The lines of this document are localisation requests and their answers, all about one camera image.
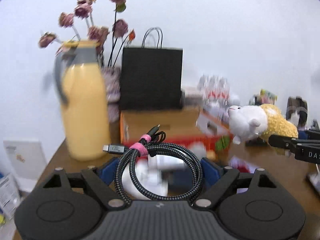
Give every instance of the cardboard box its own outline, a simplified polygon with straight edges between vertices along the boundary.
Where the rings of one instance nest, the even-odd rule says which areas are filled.
[[[166,142],[184,147],[189,147],[195,142],[202,142],[207,151],[215,151],[215,144],[217,141],[221,141],[221,136],[206,135],[196,127],[199,113],[199,108],[142,112],[122,111],[120,115],[121,143],[129,147],[139,141],[140,137],[152,127],[159,124],[160,130],[166,133]]]
[[[204,109],[200,112],[196,125],[201,132],[209,136],[230,135],[229,125],[222,122],[222,114],[221,112],[208,112]]]

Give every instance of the pink velcro strap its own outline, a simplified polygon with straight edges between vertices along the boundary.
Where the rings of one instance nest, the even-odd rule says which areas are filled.
[[[148,135],[148,134],[144,134],[144,135],[141,136],[140,139],[145,139],[147,142],[150,142],[151,141],[151,136]]]
[[[131,145],[129,149],[138,150],[140,152],[140,156],[148,155],[148,150],[141,143],[135,143],[135,144]]]

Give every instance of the green leaf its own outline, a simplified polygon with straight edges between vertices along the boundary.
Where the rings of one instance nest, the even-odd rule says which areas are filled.
[[[220,139],[219,141],[217,141],[215,143],[215,151],[221,151],[223,149],[223,142],[222,139]]]
[[[127,7],[125,3],[116,6],[116,12],[123,12]]]
[[[230,143],[230,137],[229,136],[222,136],[222,147],[223,149],[227,148]]]

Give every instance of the plastic bottle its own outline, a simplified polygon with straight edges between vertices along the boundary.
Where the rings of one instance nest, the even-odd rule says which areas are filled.
[[[216,102],[217,99],[220,97],[220,90],[218,87],[218,76],[212,76],[210,78],[210,82],[209,82],[209,103],[210,102]]]
[[[219,88],[221,89],[221,98],[228,99],[229,98],[229,92],[230,92],[230,86],[228,84],[228,80],[226,78],[221,78],[219,80]]]
[[[106,89],[96,56],[96,42],[65,42],[56,57],[55,79],[67,146],[72,158],[100,158],[111,143]],[[62,63],[67,68],[61,78]]]
[[[209,85],[209,76],[207,75],[202,75],[202,77],[200,78],[198,85],[197,85],[197,89],[198,90],[205,90]]]

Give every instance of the yellow plush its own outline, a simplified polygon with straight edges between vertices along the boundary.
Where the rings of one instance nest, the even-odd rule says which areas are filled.
[[[261,106],[231,106],[229,108],[229,128],[234,135],[233,143],[252,140],[260,137],[268,142],[270,135],[277,134],[298,137],[294,124],[288,122],[279,108],[271,104]],[[284,154],[283,149],[275,150]]]

